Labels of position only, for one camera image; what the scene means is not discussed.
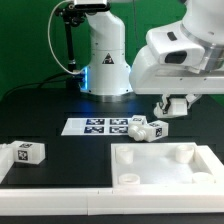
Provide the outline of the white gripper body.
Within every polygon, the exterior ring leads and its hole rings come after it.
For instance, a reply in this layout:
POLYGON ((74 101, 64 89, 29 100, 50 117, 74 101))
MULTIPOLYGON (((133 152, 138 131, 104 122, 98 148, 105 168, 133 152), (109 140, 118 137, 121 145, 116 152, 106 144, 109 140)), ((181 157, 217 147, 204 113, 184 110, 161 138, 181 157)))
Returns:
POLYGON ((148 46, 138 52, 129 80, 136 94, 224 94, 224 70, 195 74, 182 66, 160 65, 148 46))

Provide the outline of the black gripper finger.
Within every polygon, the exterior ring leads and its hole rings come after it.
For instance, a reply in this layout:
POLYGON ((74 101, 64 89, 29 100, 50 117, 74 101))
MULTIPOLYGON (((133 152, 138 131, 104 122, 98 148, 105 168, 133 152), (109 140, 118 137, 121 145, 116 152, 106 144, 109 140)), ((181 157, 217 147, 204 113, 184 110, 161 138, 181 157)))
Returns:
POLYGON ((191 108, 191 106, 198 101, 202 97, 201 94, 188 94, 186 96, 186 100, 188 103, 188 108, 191 108))
POLYGON ((170 106, 171 106, 170 95, 164 94, 162 96, 162 106, 161 106, 162 112, 164 114, 167 114, 170 106))

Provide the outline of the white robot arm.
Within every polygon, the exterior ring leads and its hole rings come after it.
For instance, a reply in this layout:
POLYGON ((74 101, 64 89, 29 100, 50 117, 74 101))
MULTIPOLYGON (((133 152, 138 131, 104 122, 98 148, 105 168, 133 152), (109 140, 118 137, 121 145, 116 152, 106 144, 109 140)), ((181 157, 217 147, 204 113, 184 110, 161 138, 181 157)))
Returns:
POLYGON ((158 94, 155 112, 185 115, 204 94, 224 93, 224 0, 182 0, 183 19, 153 28, 132 65, 125 26, 111 12, 87 16, 91 60, 81 91, 99 98, 158 94))

